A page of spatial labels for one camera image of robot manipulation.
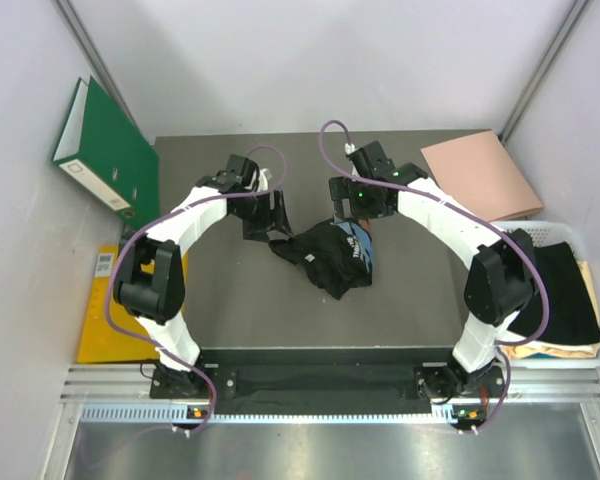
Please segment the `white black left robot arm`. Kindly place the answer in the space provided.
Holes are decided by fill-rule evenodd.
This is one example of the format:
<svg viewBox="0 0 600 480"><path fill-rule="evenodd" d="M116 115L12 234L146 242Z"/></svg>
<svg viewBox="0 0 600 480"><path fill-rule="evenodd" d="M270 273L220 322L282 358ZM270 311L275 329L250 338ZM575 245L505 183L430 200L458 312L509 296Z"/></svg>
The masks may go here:
<svg viewBox="0 0 600 480"><path fill-rule="evenodd" d="M205 370L196 366L201 348L182 311L189 249L231 215L242 221L246 240L268 242L271 231L291 234L284 194L269 186L267 175L264 169L205 176L169 214L121 242L112 296L158 353L152 397L193 398L210 389Z"/></svg>

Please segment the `black printed t-shirt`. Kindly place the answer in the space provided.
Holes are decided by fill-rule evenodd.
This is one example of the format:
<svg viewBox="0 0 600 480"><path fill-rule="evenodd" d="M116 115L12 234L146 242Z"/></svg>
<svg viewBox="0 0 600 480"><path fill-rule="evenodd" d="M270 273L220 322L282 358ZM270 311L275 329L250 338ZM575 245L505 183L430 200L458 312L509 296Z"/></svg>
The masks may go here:
<svg viewBox="0 0 600 480"><path fill-rule="evenodd" d="M301 266L314 286L336 300L373 284L373 240L366 219L325 220L287 239L270 240L269 248Z"/></svg>

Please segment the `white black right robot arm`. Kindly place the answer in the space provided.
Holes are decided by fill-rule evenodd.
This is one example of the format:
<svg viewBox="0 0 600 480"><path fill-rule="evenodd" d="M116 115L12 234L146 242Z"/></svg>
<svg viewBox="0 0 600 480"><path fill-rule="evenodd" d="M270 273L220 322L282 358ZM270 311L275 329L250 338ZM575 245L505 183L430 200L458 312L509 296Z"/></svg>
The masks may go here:
<svg viewBox="0 0 600 480"><path fill-rule="evenodd" d="M468 271L467 320L447 363L425 371L419 384L434 402L472 394L507 345L509 326L534 296L548 299L530 236L522 230L506 233L479 219L413 164L379 173L361 167L332 177L329 193L335 213L349 208L371 219L400 214L462 261Z"/></svg>

